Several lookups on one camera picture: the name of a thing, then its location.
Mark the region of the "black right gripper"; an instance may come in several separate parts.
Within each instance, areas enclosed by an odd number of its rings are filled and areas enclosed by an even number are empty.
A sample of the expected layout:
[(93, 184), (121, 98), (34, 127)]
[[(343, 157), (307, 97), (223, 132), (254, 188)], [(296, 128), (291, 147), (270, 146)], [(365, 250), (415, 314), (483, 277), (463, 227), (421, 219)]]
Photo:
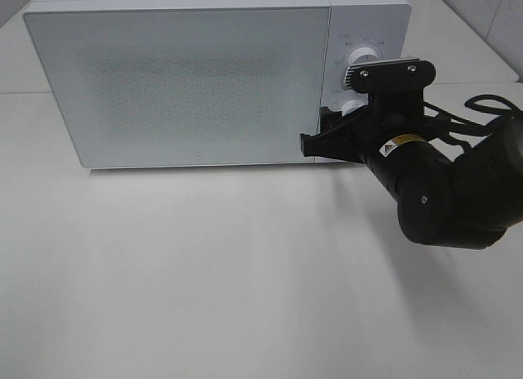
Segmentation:
[(398, 199), (407, 179), (445, 166), (421, 130), (422, 90), (435, 78), (436, 67), (419, 58), (350, 65), (344, 89), (370, 94), (369, 103), (347, 115), (321, 107), (319, 133), (300, 135), (302, 154), (363, 163)]

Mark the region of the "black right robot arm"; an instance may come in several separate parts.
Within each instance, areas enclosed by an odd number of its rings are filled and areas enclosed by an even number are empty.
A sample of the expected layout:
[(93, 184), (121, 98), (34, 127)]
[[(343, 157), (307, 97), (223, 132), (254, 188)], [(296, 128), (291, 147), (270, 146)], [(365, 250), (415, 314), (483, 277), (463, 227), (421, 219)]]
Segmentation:
[(366, 103), (349, 113), (323, 108), (301, 151), (364, 164), (396, 201), (408, 240), (483, 249), (522, 220), (522, 112), (484, 94), (466, 106), (491, 120), (460, 118), (424, 100), (435, 76), (418, 58), (351, 65), (343, 84)]

